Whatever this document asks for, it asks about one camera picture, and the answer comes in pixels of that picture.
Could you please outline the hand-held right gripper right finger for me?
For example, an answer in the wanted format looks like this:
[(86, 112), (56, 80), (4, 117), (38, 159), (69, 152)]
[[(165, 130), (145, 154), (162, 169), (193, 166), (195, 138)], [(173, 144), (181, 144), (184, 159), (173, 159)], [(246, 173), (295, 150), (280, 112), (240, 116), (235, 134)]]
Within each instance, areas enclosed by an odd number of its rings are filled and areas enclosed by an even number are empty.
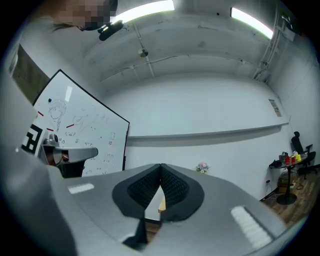
[(161, 165), (166, 209), (151, 256), (275, 255), (284, 222), (237, 185), (171, 164)]

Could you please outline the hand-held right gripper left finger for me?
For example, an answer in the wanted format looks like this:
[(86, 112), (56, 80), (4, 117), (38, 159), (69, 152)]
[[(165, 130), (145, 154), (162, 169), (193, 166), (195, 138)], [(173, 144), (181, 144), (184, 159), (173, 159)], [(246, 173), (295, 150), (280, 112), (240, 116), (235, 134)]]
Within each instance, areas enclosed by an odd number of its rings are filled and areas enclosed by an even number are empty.
[(63, 178), (48, 168), (53, 197), (77, 256), (159, 256), (158, 237), (147, 244), (145, 209), (157, 192), (159, 164), (105, 175)]

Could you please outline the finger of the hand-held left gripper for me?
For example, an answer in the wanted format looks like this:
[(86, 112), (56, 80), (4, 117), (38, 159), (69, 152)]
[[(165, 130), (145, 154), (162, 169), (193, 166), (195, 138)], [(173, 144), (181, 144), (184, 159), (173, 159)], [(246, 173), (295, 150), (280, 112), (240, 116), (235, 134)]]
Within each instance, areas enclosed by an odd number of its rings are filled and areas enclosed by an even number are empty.
[(54, 162), (55, 163), (78, 163), (84, 162), (88, 159), (94, 158), (99, 154), (96, 147), (85, 148), (54, 148)]
[(79, 178), (83, 174), (85, 162), (64, 163), (59, 166), (63, 178)]

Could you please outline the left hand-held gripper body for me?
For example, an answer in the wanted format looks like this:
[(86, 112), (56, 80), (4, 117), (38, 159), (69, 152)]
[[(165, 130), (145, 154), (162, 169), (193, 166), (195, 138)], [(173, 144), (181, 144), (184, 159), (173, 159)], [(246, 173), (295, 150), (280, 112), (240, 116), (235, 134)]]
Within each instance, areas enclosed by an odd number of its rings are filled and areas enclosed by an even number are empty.
[(46, 129), (35, 124), (38, 112), (28, 101), (13, 78), (0, 74), (0, 164), (18, 163), (18, 153), (38, 157), (43, 153), (46, 165), (63, 163), (63, 152), (55, 147), (42, 148)]

